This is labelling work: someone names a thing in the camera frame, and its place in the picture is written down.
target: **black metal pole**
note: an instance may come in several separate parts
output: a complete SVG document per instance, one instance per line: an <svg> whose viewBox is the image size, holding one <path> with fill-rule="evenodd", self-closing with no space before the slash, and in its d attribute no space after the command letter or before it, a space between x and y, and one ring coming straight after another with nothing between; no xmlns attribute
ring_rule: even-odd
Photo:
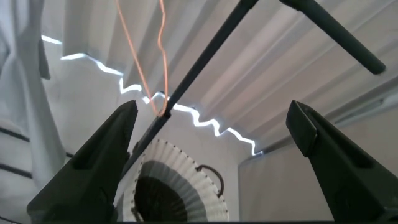
<svg viewBox="0 0 398 224"><path fill-rule="evenodd" d="M236 26L242 21L244 16L249 12L251 8L257 3L258 0L240 0L238 5L234 8L231 14L225 20L224 24L220 27L216 35L212 38L210 43L207 45L205 50L201 53L197 61L192 65L192 68L188 71L187 75L175 89L174 93L167 103L165 114L162 117L157 117L148 128L146 133L141 137L138 145L135 147L129 160L124 165L122 171L122 178L126 175L127 171L137 161L138 157L144 152L148 144L153 140L156 134L162 129L163 125L170 118L170 111L173 106L193 83L199 73L204 69L207 63L211 60L217 50L223 45L224 41L229 37L232 31L235 30Z"/></svg>
<svg viewBox="0 0 398 224"><path fill-rule="evenodd" d="M303 12L313 23L344 48L374 75L386 70L386 66L363 44L346 30L315 0L279 0L283 4Z"/></svg>

